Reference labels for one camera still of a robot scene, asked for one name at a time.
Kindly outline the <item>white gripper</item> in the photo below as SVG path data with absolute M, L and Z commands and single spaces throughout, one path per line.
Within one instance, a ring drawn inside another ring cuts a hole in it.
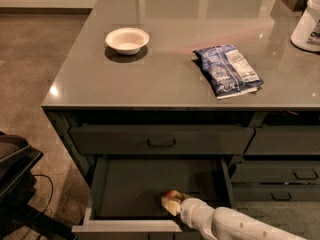
M 182 197 L 184 200 L 182 203 L 178 198 L 162 197 L 161 205 L 173 216 L 180 214 L 181 221 L 199 231 L 205 240 L 216 240 L 212 232 L 215 209 L 200 199 L 190 198 L 188 194 L 183 193 Z

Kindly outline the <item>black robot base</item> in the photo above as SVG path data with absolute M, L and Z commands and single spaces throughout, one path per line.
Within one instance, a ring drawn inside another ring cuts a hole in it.
M 18 135 L 0 133 L 0 236 L 26 226 L 40 235 L 76 240 L 71 229 L 28 205 L 35 194 L 32 167 L 43 153 Z

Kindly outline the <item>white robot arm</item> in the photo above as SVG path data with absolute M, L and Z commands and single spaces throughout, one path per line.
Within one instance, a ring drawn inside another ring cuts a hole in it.
M 213 208 L 201 199 L 176 190 L 161 198 L 161 205 L 205 240 L 306 240 L 234 209 Z

